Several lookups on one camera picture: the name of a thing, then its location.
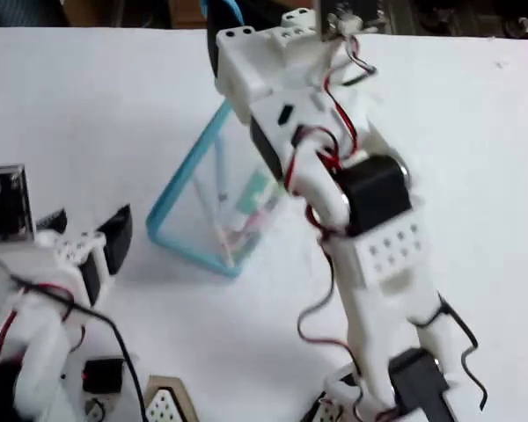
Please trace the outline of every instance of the white robot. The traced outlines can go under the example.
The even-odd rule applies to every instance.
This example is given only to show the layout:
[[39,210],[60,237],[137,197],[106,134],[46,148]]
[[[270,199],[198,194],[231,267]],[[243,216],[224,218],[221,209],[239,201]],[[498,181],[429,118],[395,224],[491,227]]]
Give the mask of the white robot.
[[[250,126],[276,178],[308,202],[306,217],[321,231],[348,318],[348,343],[303,333],[304,318],[328,301],[334,284],[299,318],[303,339],[344,347],[353,362],[326,378],[324,396],[304,420],[474,421],[487,400],[466,365],[477,341],[431,284],[422,203],[384,128],[352,88],[376,73],[359,57],[362,21],[352,3],[317,3],[315,10],[286,13],[281,26],[264,31],[209,31],[216,87]],[[72,345],[63,323],[98,317],[113,325],[95,309],[130,238],[128,208],[72,242],[39,232],[23,168],[0,168],[0,361],[14,363],[7,396],[21,417],[70,422],[60,378]],[[452,321],[472,342],[460,360]],[[404,325],[415,328],[416,342],[394,341]]]
[[[477,340],[432,286],[422,202],[353,89],[377,71],[359,57],[363,25],[353,6],[324,0],[263,31],[217,32],[210,22],[216,87],[275,177],[307,201],[348,318],[347,344],[303,334],[304,317],[331,288],[299,319],[303,339],[342,346],[354,362],[327,377],[319,408],[305,420],[473,421],[487,400],[466,365]],[[461,359],[451,321],[473,344]],[[415,328],[416,343],[395,344],[403,325]]]
[[[66,224],[59,212],[35,225],[24,167],[0,167],[0,420],[80,420],[62,385],[65,363],[91,317],[113,324],[96,309],[127,255],[130,209],[72,239],[60,233]],[[70,327],[82,327],[79,343]]]

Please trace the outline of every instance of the red wire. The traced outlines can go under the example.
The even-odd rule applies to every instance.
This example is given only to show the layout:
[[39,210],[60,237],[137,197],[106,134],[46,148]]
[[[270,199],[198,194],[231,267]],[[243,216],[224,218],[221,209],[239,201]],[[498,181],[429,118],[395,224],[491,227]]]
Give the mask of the red wire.
[[[69,298],[70,301],[74,303],[74,295],[70,290],[68,290],[66,287],[58,286],[56,284],[52,283],[39,283],[37,286],[44,287],[44,288],[52,288],[54,290],[60,290],[61,292],[65,293]],[[67,318],[69,317],[70,313],[72,312],[72,307],[69,307],[67,311],[65,312],[64,316],[62,316],[62,321],[65,322]]]
[[2,354],[2,349],[4,348],[4,342],[6,341],[6,335],[8,335],[8,330],[10,329],[14,319],[16,319],[17,311],[13,310],[10,312],[10,315],[4,321],[4,325],[0,329],[0,354]]
[[326,297],[321,300],[318,304],[311,306],[310,308],[305,309],[301,314],[299,314],[299,318],[297,319],[297,333],[299,334],[299,337],[306,341],[307,343],[313,344],[313,345],[330,345],[330,346],[339,346],[342,347],[344,350],[348,352],[350,355],[350,359],[354,362],[354,365],[356,366],[356,369],[358,369],[358,362],[356,361],[356,358],[354,357],[354,354],[352,354],[352,351],[350,350],[350,347],[344,343],[343,341],[337,339],[337,338],[314,338],[309,337],[306,334],[303,333],[302,324],[303,321],[312,313],[317,312],[328,302],[330,302],[330,299],[334,292],[334,265],[333,265],[333,259],[328,255],[325,250],[323,250],[323,253],[325,254],[326,261],[328,262],[328,266],[331,270],[331,287],[326,295]]
[[334,102],[334,108],[336,109],[336,112],[339,114],[339,116],[341,116],[341,119],[344,122],[344,125],[350,132],[350,136],[352,138],[352,150],[350,151],[350,155],[351,155],[351,154],[354,154],[356,151],[358,151],[358,148],[359,148],[358,133],[356,131],[356,127],[354,126],[354,123],[352,123],[352,120],[349,118],[347,113],[344,111],[344,108],[342,108],[342,106],[336,100],[334,95],[328,89],[328,86],[330,84],[330,76],[331,76],[330,73],[326,76],[325,82],[323,83],[323,89],[325,90],[326,94],[331,98],[331,100]]
[[81,332],[80,341],[78,341],[76,346],[74,346],[73,348],[70,349],[71,353],[74,352],[75,350],[77,350],[84,343],[84,337],[86,337],[86,327],[81,325],[80,326],[80,332]]
[[285,178],[283,179],[283,185],[285,186],[288,192],[290,191],[290,182],[291,182],[293,171],[296,165],[297,148],[301,144],[301,142],[304,140],[305,137],[309,136],[311,133],[315,131],[320,131],[324,134],[327,134],[331,138],[331,141],[333,141],[332,154],[331,154],[330,149],[326,149],[326,153],[329,155],[326,155],[322,151],[318,151],[317,154],[319,156],[319,159],[327,168],[340,169],[340,166],[341,166],[340,159],[339,159],[340,145],[338,141],[336,140],[336,137],[333,135],[333,133],[330,130],[328,130],[326,127],[322,127],[322,126],[304,127],[299,132],[299,134],[297,134],[297,139],[294,142],[296,147],[293,150],[293,154],[291,155],[291,159],[290,159],[290,164],[288,165],[288,169],[285,172]]

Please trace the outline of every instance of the black electronic component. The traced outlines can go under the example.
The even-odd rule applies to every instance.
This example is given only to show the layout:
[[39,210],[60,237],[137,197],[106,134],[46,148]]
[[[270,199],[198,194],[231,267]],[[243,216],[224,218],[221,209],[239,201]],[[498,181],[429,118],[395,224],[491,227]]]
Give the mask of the black electronic component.
[[49,214],[35,223],[37,230],[54,230],[58,234],[63,234],[64,230],[67,229],[67,213],[64,208],[55,211],[53,214]]
[[24,166],[0,167],[0,242],[33,240],[33,232]]
[[283,126],[288,122],[294,108],[295,107],[291,104],[286,104],[283,106],[280,116],[278,117],[278,126]]
[[98,227],[96,231],[106,236],[104,254],[106,255],[107,269],[110,275],[115,275],[120,271],[131,245],[131,237],[133,236],[131,206],[128,204],[120,208],[113,217]]
[[405,177],[390,156],[370,158],[334,174],[348,198],[349,236],[358,236],[411,208]]
[[275,153],[272,144],[270,144],[269,139],[266,137],[266,134],[264,134],[264,131],[260,128],[258,121],[256,121],[254,117],[250,120],[250,137],[276,180],[282,180],[283,172],[280,158]]
[[82,389],[90,394],[121,392],[123,359],[88,360],[82,373]]
[[400,416],[420,408],[429,422],[454,422],[443,397],[448,382],[427,350],[411,348],[393,358],[389,378]]
[[82,280],[86,287],[86,293],[90,300],[90,305],[94,306],[98,300],[99,290],[101,285],[99,284],[98,268],[96,267],[96,260],[93,254],[88,254],[86,261],[78,266],[80,273],[82,274]]

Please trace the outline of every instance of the clear plastic container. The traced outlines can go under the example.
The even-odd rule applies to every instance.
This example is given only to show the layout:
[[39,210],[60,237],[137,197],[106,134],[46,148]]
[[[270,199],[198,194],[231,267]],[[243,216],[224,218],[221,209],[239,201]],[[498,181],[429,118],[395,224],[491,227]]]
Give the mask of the clear plastic container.
[[196,264],[235,277],[282,192],[225,101],[150,211],[149,237]]

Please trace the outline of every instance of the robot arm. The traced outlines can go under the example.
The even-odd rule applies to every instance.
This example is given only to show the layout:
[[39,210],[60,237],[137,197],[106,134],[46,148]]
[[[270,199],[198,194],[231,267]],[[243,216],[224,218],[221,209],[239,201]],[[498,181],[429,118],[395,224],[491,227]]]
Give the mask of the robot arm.
[[[430,282],[422,203],[354,83],[343,82],[375,73],[358,57],[361,20],[351,5],[316,6],[317,14],[297,9],[265,31],[219,32],[216,87],[275,177],[308,202],[333,261],[356,365],[347,369],[355,385],[340,381],[345,374],[329,377],[327,396],[347,421],[475,420],[477,391],[457,377],[442,314],[466,325]],[[416,341],[396,346],[403,325],[415,328]]]

